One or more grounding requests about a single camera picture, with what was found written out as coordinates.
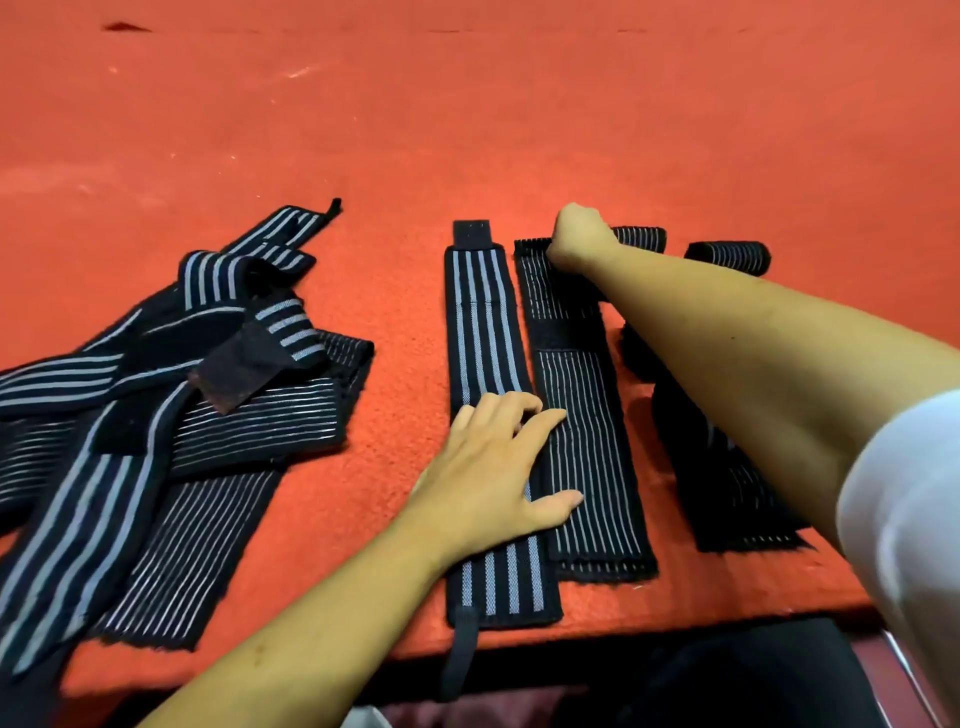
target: red carpet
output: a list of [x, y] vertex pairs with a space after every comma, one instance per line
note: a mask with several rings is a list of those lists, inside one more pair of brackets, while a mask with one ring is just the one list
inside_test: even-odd
[[[101, 30], [118, 21], [150, 32]], [[66, 691], [189, 679], [400, 508], [447, 425], [454, 218], [490, 218], [508, 250], [569, 200], [666, 227], [673, 255], [759, 239], [769, 278], [960, 344], [958, 32], [942, 0], [6, 3], [0, 366], [76, 346], [187, 251], [334, 195], [300, 294], [378, 351], [348, 449], [291, 471], [200, 649], [87, 643]], [[699, 554], [649, 389], [620, 381], [662, 577], [565, 584], [560, 624], [483, 646], [866, 603], [815, 537]], [[397, 656], [448, 647], [443, 606], [438, 587]]]

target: white shirt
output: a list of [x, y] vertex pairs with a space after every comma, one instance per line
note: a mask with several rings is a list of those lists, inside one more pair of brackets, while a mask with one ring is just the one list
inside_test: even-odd
[[837, 529], [891, 631], [960, 716], [960, 390], [874, 436], [840, 493]]

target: right hand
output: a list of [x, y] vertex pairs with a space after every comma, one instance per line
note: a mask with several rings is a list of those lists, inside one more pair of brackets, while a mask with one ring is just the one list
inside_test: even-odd
[[570, 203], [557, 214], [546, 256], [565, 273], [585, 274], [604, 251], [616, 245], [616, 236], [597, 210]]

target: forearm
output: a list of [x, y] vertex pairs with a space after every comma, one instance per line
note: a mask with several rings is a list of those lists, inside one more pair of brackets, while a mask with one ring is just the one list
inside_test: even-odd
[[339, 726], [448, 566], [402, 516], [144, 726]]
[[584, 273], [704, 412], [835, 544], [853, 460], [901, 410], [960, 386], [960, 352], [717, 266], [608, 246]]

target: hand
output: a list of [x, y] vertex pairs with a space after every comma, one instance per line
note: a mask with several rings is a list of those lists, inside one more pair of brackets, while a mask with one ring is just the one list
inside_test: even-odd
[[557, 214], [546, 256], [565, 273], [586, 274], [599, 255], [617, 244], [597, 210], [570, 203]]
[[[566, 410], [542, 407], [524, 392], [488, 393], [454, 418], [444, 449], [423, 471], [398, 519], [436, 538], [445, 567], [560, 525], [584, 499], [572, 490], [533, 502], [523, 495], [537, 453], [566, 417]], [[521, 426], [525, 412], [537, 414]]]

